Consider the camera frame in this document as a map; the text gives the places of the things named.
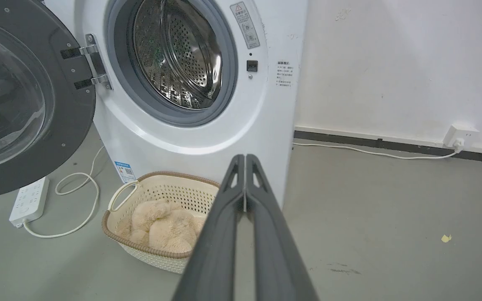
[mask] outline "front-load washing machine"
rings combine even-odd
[[[260,159],[280,205],[307,0],[0,0],[0,194],[92,118],[122,181]]]

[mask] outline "woven basket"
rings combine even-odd
[[[135,185],[135,188],[116,208],[113,204],[126,188]],[[219,184],[207,179],[185,175],[183,173],[158,172],[149,173],[126,183],[120,187],[111,201],[109,208],[103,215],[103,232],[116,240],[128,254],[154,267],[181,274],[191,252],[172,253],[160,251],[148,246],[143,246],[126,240],[115,233],[117,227],[124,219],[130,219],[133,210],[142,202],[152,200],[167,200],[178,202],[182,208],[187,209],[195,216],[205,216],[218,192]]]

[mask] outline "plush toy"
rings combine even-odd
[[[183,253],[193,250],[204,224],[204,217],[194,217],[179,203],[165,200],[138,204],[131,216],[129,240],[157,250]]]

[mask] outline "white cable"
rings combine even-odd
[[[452,156],[455,156],[458,154],[460,151],[455,151],[452,154],[446,155],[446,156],[441,156],[441,157],[400,157],[400,156],[394,156],[390,154],[384,154],[384,153],[375,153],[375,152],[368,152],[367,150],[361,150],[357,149],[354,147],[350,146],[343,146],[343,145],[324,145],[324,144],[316,144],[316,143],[293,143],[294,145],[300,145],[300,146],[323,146],[323,147],[329,147],[329,148],[344,148],[344,149],[352,149],[357,152],[365,153],[365,154],[371,154],[371,155],[379,155],[379,156],[385,156],[385,157],[390,157],[390,158],[396,158],[396,159],[403,159],[403,160],[416,160],[416,159],[443,159],[443,158],[449,158]]]
[[[78,189],[80,189],[81,187],[83,187],[86,183],[88,183],[88,181],[91,181],[92,184],[94,184],[94,186],[96,187],[96,198],[94,199],[94,204],[92,205],[92,210],[90,211],[90,214],[88,215],[88,217],[85,219],[85,221],[81,224],[81,225],[78,225],[78,227],[74,228],[73,230],[70,230],[68,232],[65,232],[65,233],[61,233],[61,234],[54,234],[54,235],[41,235],[41,234],[37,234],[35,232],[33,232],[31,229],[29,229],[29,225],[28,225],[28,222],[25,221],[23,223],[23,227],[25,228],[25,230],[27,230],[27,232],[31,233],[32,235],[36,236],[36,237],[39,237],[39,238],[56,238],[56,237],[61,237],[61,236],[65,236],[65,235],[68,235],[68,234],[72,234],[74,233],[75,231],[81,229],[86,223],[88,223],[88,221],[90,221],[90,218],[92,217],[92,214],[94,214],[94,210],[96,209],[96,205],[98,204],[98,198],[100,197],[100,188],[98,187],[98,184],[96,183],[96,181],[94,181],[94,179],[92,179],[92,171],[94,170],[94,163],[96,161],[96,158],[98,157],[98,155],[100,154],[100,152],[102,151],[102,149],[104,149],[105,146],[102,146],[98,152],[96,153],[96,156],[94,156],[94,160],[92,160],[92,168],[90,168],[90,173],[86,174],[86,173],[72,173],[71,175],[67,175],[66,177],[64,177],[62,180],[59,181],[59,183],[57,183],[57,186],[55,186],[55,193],[58,195],[58,196],[65,196],[69,193],[72,193]],[[83,176],[86,176],[87,179],[81,183],[81,185],[77,186],[76,188],[70,190],[70,191],[67,191],[67,192],[60,192],[59,191],[59,185],[61,185],[61,183],[65,180],[65,179],[68,179],[69,177],[72,177],[72,176],[76,176],[76,175],[83,175]]]

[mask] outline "open round door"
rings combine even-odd
[[[0,194],[36,181],[81,145],[94,115],[86,57],[37,0],[0,0]]]

